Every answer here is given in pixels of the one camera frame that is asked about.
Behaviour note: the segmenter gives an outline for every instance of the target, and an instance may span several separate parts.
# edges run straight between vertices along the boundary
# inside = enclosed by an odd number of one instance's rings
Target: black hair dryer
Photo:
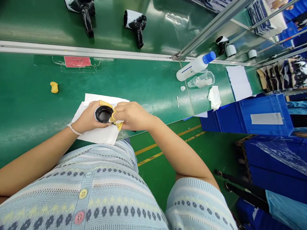
[[[132,10],[125,10],[124,27],[133,30],[135,38],[137,40],[138,49],[142,48],[142,46],[144,45],[142,30],[145,29],[145,26],[146,26],[145,15]]]
[[[93,26],[90,16],[95,16],[94,0],[65,0],[68,10],[80,13],[84,22],[86,34],[89,38],[94,37]]]

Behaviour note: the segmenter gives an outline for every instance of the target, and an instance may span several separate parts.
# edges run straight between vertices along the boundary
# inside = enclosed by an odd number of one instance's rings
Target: red label
[[[89,57],[71,57],[64,56],[65,65],[68,68],[81,68],[91,65],[91,60]]]

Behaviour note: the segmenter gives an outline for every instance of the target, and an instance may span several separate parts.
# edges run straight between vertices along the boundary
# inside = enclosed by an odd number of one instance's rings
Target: pink button
[[[75,224],[81,224],[83,218],[84,218],[84,212],[83,211],[78,212],[75,217]]]

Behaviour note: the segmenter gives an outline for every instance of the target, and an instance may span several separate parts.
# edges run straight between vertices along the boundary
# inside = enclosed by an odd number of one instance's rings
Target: sweater
[[[195,178],[174,184],[163,213],[138,174],[132,147],[122,140],[64,155],[49,173],[0,205],[0,230],[4,229],[237,227],[221,192]]]

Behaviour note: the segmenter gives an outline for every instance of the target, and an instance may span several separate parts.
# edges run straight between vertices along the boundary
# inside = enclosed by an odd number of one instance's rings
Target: person's leg
[[[229,180],[232,183],[235,183],[237,185],[242,186],[243,188],[248,189],[249,191],[251,191],[254,195],[256,195],[257,197],[259,197],[260,199],[263,199],[266,201],[266,194],[265,194],[265,190],[263,188],[258,187],[257,185],[254,185],[252,183],[246,182],[244,180],[235,178],[232,175],[229,174],[225,174],[222,173],[221,171],[218,171],[217,169],[214,170],[215,174],[218,176],[223,177],[224,179]]]
[[[232,184],[229,184],[227,182],[224,182],[224,185],[225,185],[226,189],[234,192],[239,197],[241,197],[242,199],[251,203],[255,207],[260,208],[267,213],[270,213],[269,204],[266,201],[259,199],[257,196],[255,196],[255,195],[253,195],[249,192],[246,192],[244,190],[241,190],[241,189],[239,189],[239,188],[237,188],[237,187],[235,187]]]

